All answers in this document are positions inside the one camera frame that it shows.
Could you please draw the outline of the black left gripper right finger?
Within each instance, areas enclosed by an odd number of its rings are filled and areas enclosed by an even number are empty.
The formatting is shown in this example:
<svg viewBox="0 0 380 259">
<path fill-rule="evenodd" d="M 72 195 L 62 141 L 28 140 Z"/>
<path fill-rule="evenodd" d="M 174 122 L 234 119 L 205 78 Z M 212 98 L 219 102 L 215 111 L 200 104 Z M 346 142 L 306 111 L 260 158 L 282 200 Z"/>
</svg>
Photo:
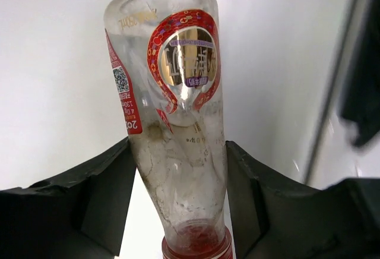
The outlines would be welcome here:
<svg viewBox="0 0 380 259">
<path fill-rule="evenodd" d="M 226 143 L 237 258 L 378 258 L 379 180 L 296 182 Z"/>
</svg>

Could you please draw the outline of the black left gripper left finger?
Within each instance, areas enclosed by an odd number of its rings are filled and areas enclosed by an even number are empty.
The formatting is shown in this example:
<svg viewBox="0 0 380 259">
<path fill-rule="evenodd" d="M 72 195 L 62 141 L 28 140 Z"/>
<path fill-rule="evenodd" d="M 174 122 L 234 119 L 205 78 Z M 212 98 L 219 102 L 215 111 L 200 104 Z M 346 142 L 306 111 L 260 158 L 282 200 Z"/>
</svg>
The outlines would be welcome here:
<svg viewBox="0 0 380 259">
<path fill-rule="evenodd" d="M 51 178 L 1 191 L 1 257 L 117 257 L 135 171 L 123 139 Z"/>
</svg>

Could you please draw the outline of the red cap labelled bottle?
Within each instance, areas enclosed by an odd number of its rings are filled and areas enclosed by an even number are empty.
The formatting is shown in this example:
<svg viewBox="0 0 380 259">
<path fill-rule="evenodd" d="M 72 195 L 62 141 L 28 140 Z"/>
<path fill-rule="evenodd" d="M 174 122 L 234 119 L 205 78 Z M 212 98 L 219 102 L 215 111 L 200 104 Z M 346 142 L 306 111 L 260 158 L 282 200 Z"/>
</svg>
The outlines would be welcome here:
<svg viewBox="0 0 380 259">
<path fill-rule="evenodd" d="M 104 30 L 164 258 L 232 258 L 216 0 L 112 0 Z"/>
</svg>

